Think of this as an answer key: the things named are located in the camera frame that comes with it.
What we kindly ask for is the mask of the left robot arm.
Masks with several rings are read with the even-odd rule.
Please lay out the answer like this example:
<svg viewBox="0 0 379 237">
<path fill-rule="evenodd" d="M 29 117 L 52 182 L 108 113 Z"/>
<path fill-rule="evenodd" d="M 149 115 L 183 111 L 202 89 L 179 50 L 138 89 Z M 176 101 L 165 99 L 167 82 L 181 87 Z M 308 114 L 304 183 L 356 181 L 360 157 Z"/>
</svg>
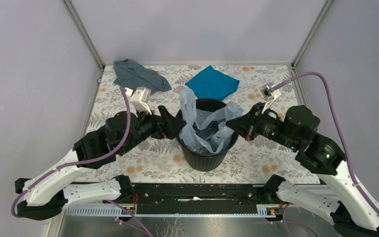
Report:
<svg viewBox="0 0 379 237">
<path fill-rule="evenodd" d="M 17 198 L 11 214 L 17 218 L 46 220 L 73 204 L 119 200 L 129 202 L 134 196 L 130 178 L 118 175 L 100 183 L 77 184 L 76 179 L 112 163 L 148 138 L 174 139 L 186 122 L 172 116 L 165 106 L 159 114 L 130 109 L 106 120 L 99 129 L 87 133 L 55 165 L 33 179 L 15 181 Z"/>
</svg>

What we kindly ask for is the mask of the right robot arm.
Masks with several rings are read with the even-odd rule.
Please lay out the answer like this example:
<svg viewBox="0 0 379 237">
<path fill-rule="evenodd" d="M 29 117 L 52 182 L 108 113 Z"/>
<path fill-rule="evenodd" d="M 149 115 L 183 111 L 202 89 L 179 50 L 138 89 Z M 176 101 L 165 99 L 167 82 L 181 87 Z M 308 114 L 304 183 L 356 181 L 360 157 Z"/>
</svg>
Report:
<svg viewBox="0 0 379 237">
<path fill-rule="evenodd" d="M 339 145 L 317 132 L 320 120 L 306 106 L 292 106 L 284 119 L 275 111 L 255 104 L 245 115 L 226 125 L 246 141 L 263 136 L 296 153 L 296 161 L 317 175 L 336 195 L 319 196 L 285 178 L 273 175 L 263 186 L 264 199 L 300 206 L 330 223 L 343 237 L 379 237 L 379 203 L 349 172 Z"/>
</svg>

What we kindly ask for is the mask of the black ribbed trash bin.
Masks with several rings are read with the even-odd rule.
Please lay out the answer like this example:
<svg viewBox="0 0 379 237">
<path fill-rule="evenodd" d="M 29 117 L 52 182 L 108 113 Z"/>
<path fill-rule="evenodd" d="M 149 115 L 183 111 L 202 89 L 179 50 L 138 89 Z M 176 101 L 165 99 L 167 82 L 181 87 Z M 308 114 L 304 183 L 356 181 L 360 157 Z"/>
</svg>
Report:
<svg viewBox="0 0 379 237">
<path fill-rule="evenodd" d="M 181 100 L 177 117 L 187 122 L 177 137 L 184 158 L 198 171 L 217 168 L 237 141 L 237 134 L 226 121 L 241 116 L 243 109 L 231 102 L 215 99 Z"/>
</svg>

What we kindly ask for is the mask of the light blue trash bag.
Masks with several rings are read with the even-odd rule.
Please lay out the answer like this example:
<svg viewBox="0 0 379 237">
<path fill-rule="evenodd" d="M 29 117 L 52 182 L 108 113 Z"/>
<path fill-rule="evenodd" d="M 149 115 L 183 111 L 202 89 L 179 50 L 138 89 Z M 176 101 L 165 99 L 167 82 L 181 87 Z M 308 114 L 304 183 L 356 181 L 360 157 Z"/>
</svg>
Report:
<svg viewBox="0 0 379 237">
<path fill-rule="evenodd" d="M 198 109 L 195 94 L 189 88 L 180 93 L 179 99 L 183 120 L 187 122 L 178 137 L 184 148 L 197 154 L 212 155 L 230 147 L 234 131 L 226 126 L 226 121 L 240 117 L 242 107 L 231 101 L 212 112 Z"/>
</svg>

